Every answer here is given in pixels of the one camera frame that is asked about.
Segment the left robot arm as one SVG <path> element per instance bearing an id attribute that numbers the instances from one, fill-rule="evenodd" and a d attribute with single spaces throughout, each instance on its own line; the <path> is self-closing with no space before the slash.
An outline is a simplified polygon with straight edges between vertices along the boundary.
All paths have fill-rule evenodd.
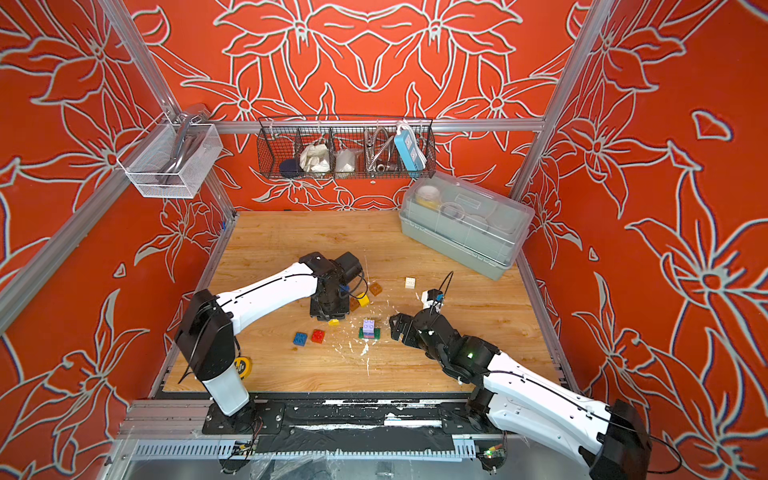
<path id="1" fill-rule="evenodd" d="M 245 287 L 221 294 L 202 289 L 184 312 L 174 342 L 214 405 L 232 417 L 250 403 L 235 367 L 236 337 L 257 320 L 305 298 L 310 300 L 310 317 L 341 320 L 350 313 L 354 281 L 363 278 L 363 267 L 352 253 L 329 259 L 312 252 Z"/>

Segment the red lego brick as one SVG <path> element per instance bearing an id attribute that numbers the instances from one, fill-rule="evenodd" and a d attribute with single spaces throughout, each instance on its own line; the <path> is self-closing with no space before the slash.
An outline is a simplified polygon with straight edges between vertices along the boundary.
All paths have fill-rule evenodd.
<path id="1" fill-rule="evenodd" d="M 326 332 L 324 330 L 315 329 L 312 332 L 310 340 L 316 344 L 322 344 L 325 340 Z"/>

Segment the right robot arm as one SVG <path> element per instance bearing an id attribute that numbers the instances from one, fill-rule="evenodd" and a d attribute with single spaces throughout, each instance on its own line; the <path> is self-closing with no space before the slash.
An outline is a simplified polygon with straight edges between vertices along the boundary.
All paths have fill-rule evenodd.
<path id="1" fill-rule="evenodd" d="M 478 424 L 522 435 L 585 466 L 593 479 L 644 479 L 652 440 L 639 412 L 606 404 L 532 372 L 497 346 L 460 334 L 424 309 L 389 319 L 391 337 L 424 351 L 442 371 L 474 387 L 467 415 Z"/>

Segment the teal blue lego brick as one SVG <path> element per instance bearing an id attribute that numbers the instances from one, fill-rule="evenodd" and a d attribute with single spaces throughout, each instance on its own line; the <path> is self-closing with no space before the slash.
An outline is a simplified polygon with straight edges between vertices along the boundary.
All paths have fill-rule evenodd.
<path id="1" fill-rule="evenodd" d="M 293 338 L 293 344 L 296 346 L 305 346 L 308 340 L 308 335 L 303 332 L 297 332 Z"/>

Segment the dark green lego plate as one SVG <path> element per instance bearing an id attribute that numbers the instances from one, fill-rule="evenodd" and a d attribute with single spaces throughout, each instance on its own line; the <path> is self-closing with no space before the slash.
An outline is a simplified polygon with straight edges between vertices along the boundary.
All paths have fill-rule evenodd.
<path id="1" fill-rule="evenodd" d="M 381 329 L 374 328 L 372 331 L 366 331 L 363 328 L 358 330 L 358 337 L 360 339 L 375 339 L 379 340 L 381 337 Z"/>

